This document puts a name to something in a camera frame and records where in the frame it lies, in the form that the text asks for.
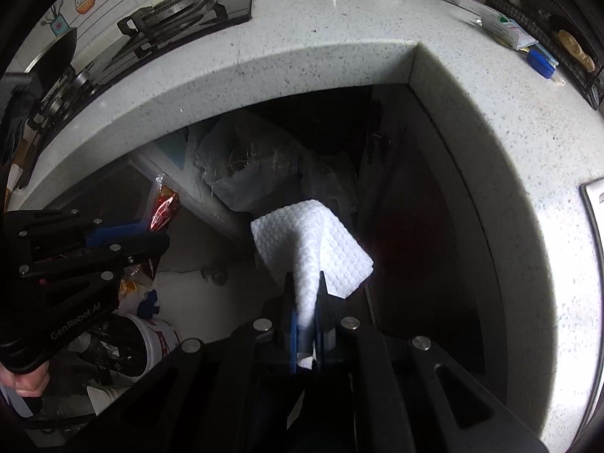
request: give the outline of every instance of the white towel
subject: white towel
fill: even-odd
[[[304,201],[252,222],[256,248],[274,280],[285,285],[294,273],[298,326],[315,313],[320,271],[327,292],[347,298],[373,271],[373,261],[338,218],[319,201]]]

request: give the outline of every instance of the cupcake sticker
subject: cupcake sticker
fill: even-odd
[[[75,9],[79,14],[85,14],[94,6],[95,0],[75,0]]]

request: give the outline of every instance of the quartz countertop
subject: quartz countertop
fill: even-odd
[[[604,119],[444,0],[254,0],[99,96],[40,155],[10,208],[43,208],[166,133],[267,99],[409,83],[472,195],[501,287],[511,409],[552,453],[585,414],[602,327],[581,183],[604,176]]]

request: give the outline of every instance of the plant pot sticker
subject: plant pot sticker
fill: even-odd
[[[65,17],[61,15],[61,7],[63,6],[63,0],[55,3],[50,7],[50,10],[46,12],[44,19],[40,22],[40,25],[50,26],[50,30],[54,35],[61,35],[69,30],[69,24],[65,20]]]
[[[85,14],[88,12],[93,6],[96,0],[75,0],[75,9],[79,14]]]

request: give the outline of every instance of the bread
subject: bread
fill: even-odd
[[[583,65],[583,68],[585,68],[590,73],[596,71],[596,65],[594,64],[594,60],[592,60],[589,56],[587,56],[587,54],[585,54],[585,52],[583,51],[583,49],[581,49],[581,46],[579,46],[579,43],[573,36],[571,36],[567,31],[564,30],[559,31],[556,36],[558,38],[558,41],[560,41],[560,43],[564,46],[564,49],[569,51],[571,56],[578,60],[581,65]]]

